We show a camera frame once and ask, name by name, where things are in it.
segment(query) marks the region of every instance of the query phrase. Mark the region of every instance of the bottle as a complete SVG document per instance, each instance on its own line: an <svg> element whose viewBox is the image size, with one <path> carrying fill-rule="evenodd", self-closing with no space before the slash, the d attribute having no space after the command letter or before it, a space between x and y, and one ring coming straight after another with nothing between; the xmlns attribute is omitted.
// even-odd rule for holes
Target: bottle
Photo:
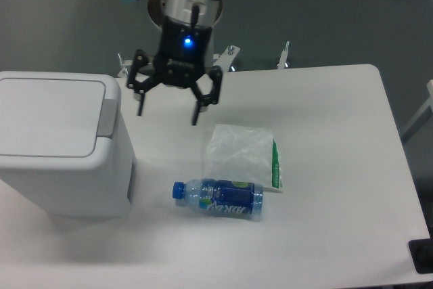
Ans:
<svg viewBox="0 0 433 289"><path fill-rule="evenodd" d="M190 206L230 214L262 212L263 186L248 182L193 179L187 183L175 182L173 198L185 200Z"/></svg>

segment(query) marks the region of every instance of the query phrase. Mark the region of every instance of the metal bracket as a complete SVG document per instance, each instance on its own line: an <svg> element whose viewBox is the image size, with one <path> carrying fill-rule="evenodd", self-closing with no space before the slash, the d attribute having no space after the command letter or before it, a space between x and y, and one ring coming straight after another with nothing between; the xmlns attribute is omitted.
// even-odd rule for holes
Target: metal bracket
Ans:
<svg viewBox="0 0 433 289"><path fill-rule="evenodd" d="M406 144L423 125L433 116L433 81L427 84L430 97L421 105L417 112L410 118L401 132L401 142Z"/></svg>

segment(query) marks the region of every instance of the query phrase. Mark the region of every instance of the bottle label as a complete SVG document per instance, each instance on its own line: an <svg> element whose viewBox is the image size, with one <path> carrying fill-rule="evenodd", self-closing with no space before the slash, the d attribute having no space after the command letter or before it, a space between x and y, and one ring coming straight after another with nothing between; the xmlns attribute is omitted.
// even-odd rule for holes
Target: bottle label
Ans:
<svg viewBox="0 0 433 289"><path fill-rule="evenodd" d="M201 198L199 201L200 208L217 210L222 213L248 214L252 212L253 183L215 180L209 180L209 182L212 182L212 185L219 189L218 195L211 198Z"/></svg>

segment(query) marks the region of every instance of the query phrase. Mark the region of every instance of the plastic bag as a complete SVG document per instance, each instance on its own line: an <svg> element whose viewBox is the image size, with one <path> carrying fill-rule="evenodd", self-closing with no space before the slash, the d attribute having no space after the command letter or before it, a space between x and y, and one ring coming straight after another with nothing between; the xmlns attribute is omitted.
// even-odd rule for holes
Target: plastic bag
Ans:
<svg viewBox="0 0 433 289"><path fill-rule="evenodd" d="M207 178L260 183L283 191L277 144L268 129L216 125L204 171Z"/></svg>

